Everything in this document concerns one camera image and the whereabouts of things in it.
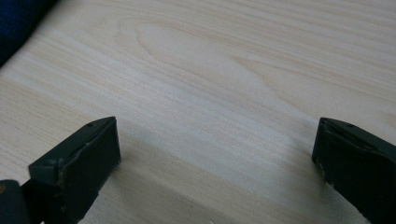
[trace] table top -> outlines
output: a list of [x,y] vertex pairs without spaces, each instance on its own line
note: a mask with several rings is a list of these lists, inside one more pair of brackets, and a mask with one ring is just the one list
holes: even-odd
[[61,1],[0,70],[0,179],[116,116],[81,223],[366,223],[310,159],[320,117],[396,144],[396,2]]

